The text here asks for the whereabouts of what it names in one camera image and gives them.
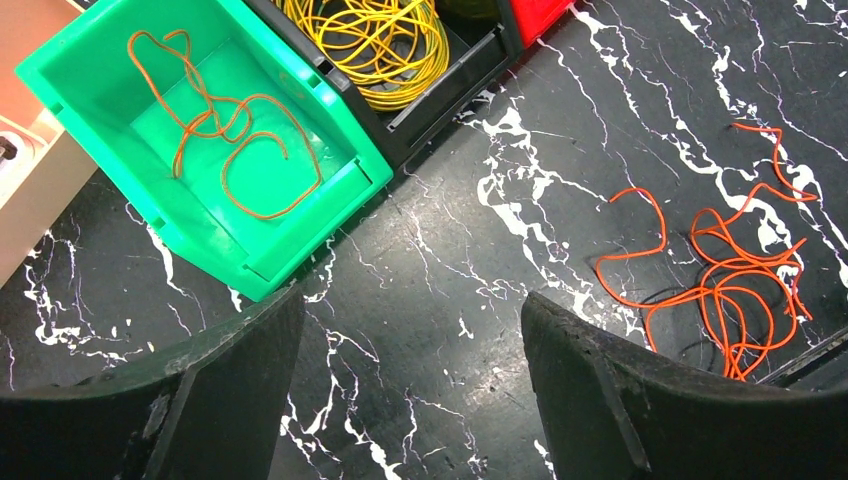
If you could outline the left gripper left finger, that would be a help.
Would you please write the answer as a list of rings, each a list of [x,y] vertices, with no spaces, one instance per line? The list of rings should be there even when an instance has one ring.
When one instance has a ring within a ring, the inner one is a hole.
[[[5,479],[264,479],[304,325],[299,287],[69,386],[1,397]]]

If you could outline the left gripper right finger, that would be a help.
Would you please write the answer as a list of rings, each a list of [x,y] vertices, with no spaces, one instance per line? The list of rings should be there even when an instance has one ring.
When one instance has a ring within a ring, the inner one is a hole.
[[[843,479],[847,390],[730,380],[652,353],[539,293],[521,309],[561,479]]]

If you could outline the green plastic bin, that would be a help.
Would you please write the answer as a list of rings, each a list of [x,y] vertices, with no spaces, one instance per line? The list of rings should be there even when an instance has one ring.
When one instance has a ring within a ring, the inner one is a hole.
[[[242,1],[99,1],[17,74],[174,254],[254,301],[393,175]]]

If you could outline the red plastic bin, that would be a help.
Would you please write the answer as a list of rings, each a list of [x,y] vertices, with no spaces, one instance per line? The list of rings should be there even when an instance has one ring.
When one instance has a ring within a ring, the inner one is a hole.
[[[575,0],[510,0],[522,46],[529,47],[540,38]]]

